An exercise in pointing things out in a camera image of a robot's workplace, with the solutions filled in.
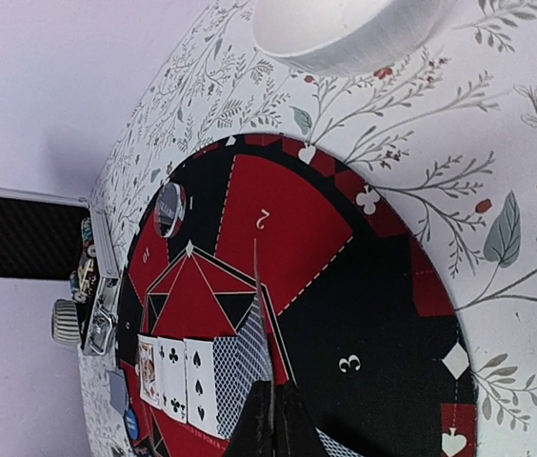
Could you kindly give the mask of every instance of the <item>blue round object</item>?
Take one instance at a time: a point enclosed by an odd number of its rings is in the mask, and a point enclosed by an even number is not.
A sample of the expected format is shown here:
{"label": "blue round object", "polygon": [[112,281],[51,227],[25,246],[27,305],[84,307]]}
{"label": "blue round object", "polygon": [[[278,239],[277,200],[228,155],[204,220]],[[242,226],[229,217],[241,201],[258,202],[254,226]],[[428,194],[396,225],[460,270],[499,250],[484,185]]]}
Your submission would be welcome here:
{"label": "blue round object", "polygon": [[139,440],[139,423],[137,422],[137,415],[133,409],[127,409],[125,413],[125,426],[127,427],[127,434],[133,441]]}

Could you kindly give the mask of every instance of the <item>number 2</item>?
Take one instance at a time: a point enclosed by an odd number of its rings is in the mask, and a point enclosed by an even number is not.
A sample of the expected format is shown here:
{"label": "number 2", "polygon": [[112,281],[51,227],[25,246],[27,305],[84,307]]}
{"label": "number 2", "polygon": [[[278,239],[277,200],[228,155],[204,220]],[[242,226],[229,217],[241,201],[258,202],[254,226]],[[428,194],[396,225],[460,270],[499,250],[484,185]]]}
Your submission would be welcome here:
{"label": "number 2", "polygon": [[264,230],[264,228],[265,228],[264,221],[265,221],[265,219],[267,219],[269,216],[270,216],[270,213],[269,213],[267,210],[262,209],[262,216],[260,216],[260,217],[258,218],[258,220],[256,221],[256,227],[257,227],[259,230]]}

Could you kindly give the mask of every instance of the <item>spade playing card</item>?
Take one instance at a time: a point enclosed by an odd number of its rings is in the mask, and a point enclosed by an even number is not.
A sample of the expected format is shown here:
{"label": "spade playing card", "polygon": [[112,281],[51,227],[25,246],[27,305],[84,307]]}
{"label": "spade playing card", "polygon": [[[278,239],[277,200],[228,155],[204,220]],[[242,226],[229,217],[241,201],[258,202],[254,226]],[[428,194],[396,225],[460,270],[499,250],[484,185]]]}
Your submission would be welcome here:
{"label": "spade playing card", "polygon": [[178,422],[188,419],[186,348],[183,341],[158,338],[161,409]]}
{"label": "spade playing card", "polygon": [[184,339],[188,422],[206,434],[219,437],[213,372],[213,342]]}
{"label": "spade playing card", "polygon": [[158,344],[156,338],[138,336],[140,396],[153,407],[161,407],[156,371]]}

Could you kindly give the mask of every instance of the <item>white cylindrical object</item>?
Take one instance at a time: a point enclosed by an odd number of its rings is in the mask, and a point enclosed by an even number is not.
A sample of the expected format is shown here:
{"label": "white cylindrical object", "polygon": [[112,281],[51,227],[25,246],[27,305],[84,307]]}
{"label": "white cylindrical object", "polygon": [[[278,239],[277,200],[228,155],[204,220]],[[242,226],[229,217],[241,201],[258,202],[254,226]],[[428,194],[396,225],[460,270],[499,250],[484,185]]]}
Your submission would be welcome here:
{"label": "white cylindrical object", "polygon": [[57,300],[52,307],[51,334],[55,343],[65,346],[80,344],[80,328],[76,304],[70,300]]}
{"label": "white cylindrical object", "polygon": [[351,76],[391,65],[429,37],[448,0],[258,0],[253,36],[297,70]]}

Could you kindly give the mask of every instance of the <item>floral wallpaper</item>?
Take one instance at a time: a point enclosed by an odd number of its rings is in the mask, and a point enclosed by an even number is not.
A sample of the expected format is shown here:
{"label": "floral wallpaper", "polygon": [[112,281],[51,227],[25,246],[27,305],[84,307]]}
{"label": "floral wallpaper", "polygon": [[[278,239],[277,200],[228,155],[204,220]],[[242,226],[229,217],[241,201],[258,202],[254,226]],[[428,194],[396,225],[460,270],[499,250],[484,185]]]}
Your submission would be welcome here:
{"label": "floral wallpaper", "polygon": [[[421,49],[350,78],[264,56],[253,6],[212,3],[116,142],[92,198],[121,267],[151,195],[203,146],[269,132],[304,141],[303,160],[321,148],[400,213],[442,276],[479,389],[478,455],[537,456],[537,0],[454,2]],[[112,366],[80,359],[95,456],[128,450]]]}

